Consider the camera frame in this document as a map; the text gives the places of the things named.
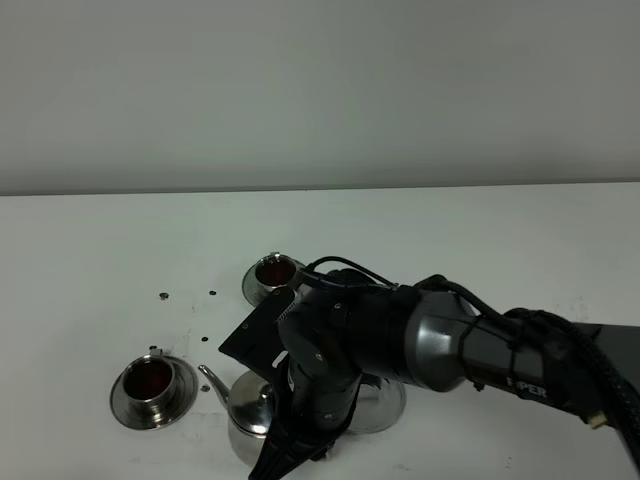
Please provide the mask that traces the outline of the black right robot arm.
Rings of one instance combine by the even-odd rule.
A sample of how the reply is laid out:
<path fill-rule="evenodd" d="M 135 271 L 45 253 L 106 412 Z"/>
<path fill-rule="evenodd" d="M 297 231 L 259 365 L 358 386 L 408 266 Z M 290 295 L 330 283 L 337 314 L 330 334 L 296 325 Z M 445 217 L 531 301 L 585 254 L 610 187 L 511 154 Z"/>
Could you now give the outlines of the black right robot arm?
<path fill-rule="evenodd" d="M 352 269 L 307 272 L 300 287 L 267 295 L 220 350 L 272 387 L 255 479 L 321 458 L 349 427 L 366 375 L 436 392 L 493 387 L 612 427 L 639 456 L 637 328 L 498 313 L 440 275 L 407 286 Z"/>

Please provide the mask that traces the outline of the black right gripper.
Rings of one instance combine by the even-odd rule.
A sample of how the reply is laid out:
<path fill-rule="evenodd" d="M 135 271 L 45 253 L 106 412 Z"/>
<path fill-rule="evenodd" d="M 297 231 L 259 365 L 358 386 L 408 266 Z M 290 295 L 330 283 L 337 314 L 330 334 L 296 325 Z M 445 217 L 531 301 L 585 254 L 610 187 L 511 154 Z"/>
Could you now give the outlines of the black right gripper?
<path fill-rule="evenodd" d="M 219 351 L 267 380 L 276 413 L 249 479 L 278 480 L 326 456 L 355 411 L 360 367 L 333 328 L 345 309 L 327 291 L 270 293 Z"/>

